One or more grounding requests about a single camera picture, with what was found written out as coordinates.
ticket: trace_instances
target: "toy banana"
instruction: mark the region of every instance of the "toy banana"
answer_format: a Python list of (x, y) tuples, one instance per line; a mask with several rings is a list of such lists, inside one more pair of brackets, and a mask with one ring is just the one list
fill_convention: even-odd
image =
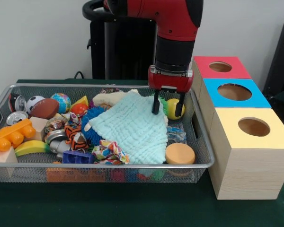
[(48, 144), (39, 140), (30, 140), (22, 143), (15, 149), (16, 156), (22, 156), (33, 153), (51, 153), (51, 149)]

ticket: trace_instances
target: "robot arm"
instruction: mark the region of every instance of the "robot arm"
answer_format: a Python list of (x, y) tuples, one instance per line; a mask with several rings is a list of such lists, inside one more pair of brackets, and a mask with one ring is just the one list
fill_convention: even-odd
[(159, 112), (159, 91), (180, 93), (176, 116), (193, 77), (188, 70), (201, 23), (203, 0), (105, 0), (116, 16), (148, 18), (157, 22), (156, 61), (149, 68), (149, 86), (156, 89), (153, 113)]

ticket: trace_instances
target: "metal basket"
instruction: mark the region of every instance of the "metal basket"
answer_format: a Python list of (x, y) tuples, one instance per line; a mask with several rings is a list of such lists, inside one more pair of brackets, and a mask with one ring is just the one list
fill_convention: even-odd
[[(10, 114), (8, 96), (11, 92), (23, 95), (26, 100), (40, 95), (45, 98), (62, 92), (72, 103), (87, 95), (91, 100), (101, 88), (117, 87), (123, 91), (138, 89), (142, 96), (153, 94), (148, 86), (114, 85), (61, 85), (61, 84), (15, 84), (6, 88), (0, 96), (0, 129), (6, 126)], [(177, 94), (161, 92), (166, 100), (178, 98)], [(99, 165), (99, 164), (52, 164), (55, 154), (29, 154), (18, 157), (18, 163), (0, 163), (0, 182), (158, 182), (196, 183), (206, 168), (214, 163), (208, 134), (201, 116), (196, 96), (191, 90), (185, 98), (185, 114), (170, 126), (186, 132), (187, 144), (195, 151), (193, 165)]]

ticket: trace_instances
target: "tennis ball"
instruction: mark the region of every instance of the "tennis ball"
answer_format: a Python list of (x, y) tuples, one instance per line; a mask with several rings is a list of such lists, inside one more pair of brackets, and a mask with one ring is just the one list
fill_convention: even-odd
[(183, 116), (184, 111), (185, 111), (185, 106), (184, 105), (182, 107), (181, 116), (179, 116), (179, 117), (175, 116), (176, 106), (177, 106), (178, 102), (179, 102), (179, 100), (176, 99), (176, 98), (172, 98), (172, 99), (167, 101), (167, 105), (168, 105), (168, 115), (167, 115), (167, 117), (168, 117), (168, 119), (170, 119), (170, 120), (178, 120), (178, 119), (180, 119)]

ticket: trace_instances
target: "red ball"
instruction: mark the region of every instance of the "red ball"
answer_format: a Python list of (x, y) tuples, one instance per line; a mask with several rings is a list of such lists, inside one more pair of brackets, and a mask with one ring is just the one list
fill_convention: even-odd
[(88, 106), (82, 103), (78, 103), (71, 108), (71, 112), (82, 116), (88, 109)]
[(43, 119), (51, 119), (58, 112), (59, 103), (51, 98), (43, 99), (37, 102), (31, 110), (33, 117), (39, 117)]

